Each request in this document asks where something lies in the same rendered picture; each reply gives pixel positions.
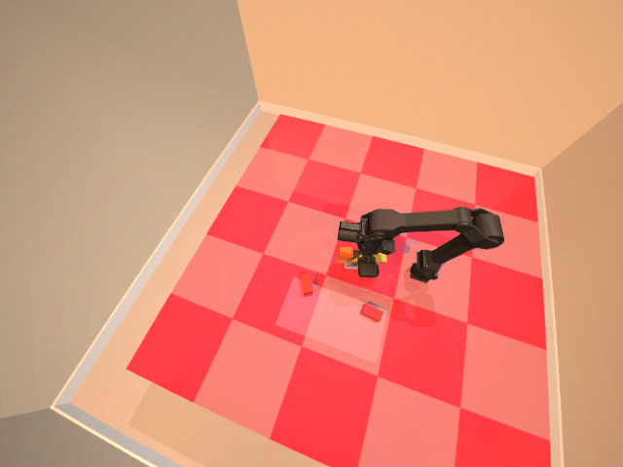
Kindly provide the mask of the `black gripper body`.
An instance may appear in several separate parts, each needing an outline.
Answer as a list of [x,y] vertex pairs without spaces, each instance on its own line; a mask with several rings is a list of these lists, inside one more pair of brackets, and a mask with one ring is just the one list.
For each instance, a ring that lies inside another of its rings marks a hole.
[[381,250],[381,245],[377,248],[367,247],[363,241],[358,242],[359,254],[362,255],[362,263],[358,264],[358,276],[363,278],[377,278],[380,275],[379,265],[376,264],[376,257],[373,255],[377,250]]

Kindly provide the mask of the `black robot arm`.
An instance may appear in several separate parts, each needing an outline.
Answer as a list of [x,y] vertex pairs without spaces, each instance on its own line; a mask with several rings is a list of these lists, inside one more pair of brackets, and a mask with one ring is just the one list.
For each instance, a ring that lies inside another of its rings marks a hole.
[[[472,218],[473,217],[473,218]],[[475,248],[495,249],[504,243],[500,218],[478,207],[400,213],[394,209],[375,209],[360,217],[360,223],[340,222],[338,240],[363,243],[382,249],[374,254],[395,252],[394,238],[403,233],[456,231],[460,233],[440,247],[417,252],[417,263],[410,268],[410,278],[427,284],[438,280],[442,265]]]

